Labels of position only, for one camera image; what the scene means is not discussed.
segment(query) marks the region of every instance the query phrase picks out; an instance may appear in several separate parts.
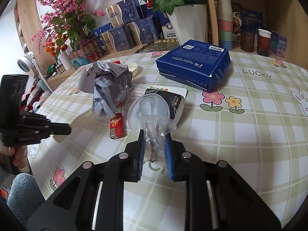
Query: bunny print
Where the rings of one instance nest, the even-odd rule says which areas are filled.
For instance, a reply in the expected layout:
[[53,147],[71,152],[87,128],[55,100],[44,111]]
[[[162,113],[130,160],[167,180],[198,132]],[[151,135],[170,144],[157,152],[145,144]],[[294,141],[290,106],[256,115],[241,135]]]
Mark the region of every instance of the bunny print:
[[29,155],[30,155],[32,158],[34,158],[35,155],[37,154],[38,148],[39,148],[38,144],[32,146],[32,148],[31,148],[31,150],[30,150],[30,153],[29,153]]
[[308,117],[308,102],[306,101],[306,97],[303,92],[299,92],[299,95],[295,92],[291,92],[294,98],[301,104],[301,107],[304,110],[305,115]]
[[308,78],[307,69],[301,68],[301,73]]

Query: stacked paper cup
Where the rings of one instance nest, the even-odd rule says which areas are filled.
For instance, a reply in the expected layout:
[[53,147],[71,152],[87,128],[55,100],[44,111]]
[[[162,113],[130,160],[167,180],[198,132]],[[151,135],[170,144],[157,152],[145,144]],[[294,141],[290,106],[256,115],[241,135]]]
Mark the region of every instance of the stacked paper cup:
[[233,13],[231,0],[217,0],[219,46],[232,50]]

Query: white flower pot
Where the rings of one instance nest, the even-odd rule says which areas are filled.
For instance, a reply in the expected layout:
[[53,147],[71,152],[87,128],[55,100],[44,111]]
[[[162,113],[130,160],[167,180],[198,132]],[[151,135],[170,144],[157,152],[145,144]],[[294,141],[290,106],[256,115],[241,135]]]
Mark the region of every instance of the white flower pot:
[[58,59],[62,62],[66,70],[69,70],[71,67],[73,67],[72,62],[70,61],[70,58],[65,51],[59,54]]
[[207,42],[207,8],[204,4],[175,7],[168,15],[179,44],[188,40]]

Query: pink cup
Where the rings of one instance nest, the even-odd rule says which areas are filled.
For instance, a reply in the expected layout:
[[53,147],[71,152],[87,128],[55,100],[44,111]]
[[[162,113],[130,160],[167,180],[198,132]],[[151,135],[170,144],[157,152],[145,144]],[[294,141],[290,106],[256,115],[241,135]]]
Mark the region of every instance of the pink cup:
[[233,22],[223,21],[223,20],[217,20],[218,23],[218,30],[223,31],[233,31]]

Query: plaid tablecloth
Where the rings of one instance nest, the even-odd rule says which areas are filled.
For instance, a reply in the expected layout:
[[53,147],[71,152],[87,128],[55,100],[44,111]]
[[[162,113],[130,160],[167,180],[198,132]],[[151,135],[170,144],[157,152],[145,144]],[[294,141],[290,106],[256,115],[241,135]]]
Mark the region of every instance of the plaid tablecloth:
[[[202,160],[226,160],[260,195],[284,226],[296,213],[308,189],[308,74],[285,61],[230,52],[231,65],[217,91],[205,93],[167,80],[155,60],[163,52],[135,54],[122,64],[136,62],[142,72],[133,82],[186,88],[188,96],[174,140]],[[92,106],[92,94],[78,91],[80,67],[38,113],[52,122],[71,123]],[[29,147],[29,160],[45,198],[84,161],[107,161],[124,151],[127,136],[109,138],[109,120],[75,129],[62,143],[50,137]],[[184,229],[183,183],[173,183],[167,172],[145,163],[139,183],[125,183],[124,229]]]

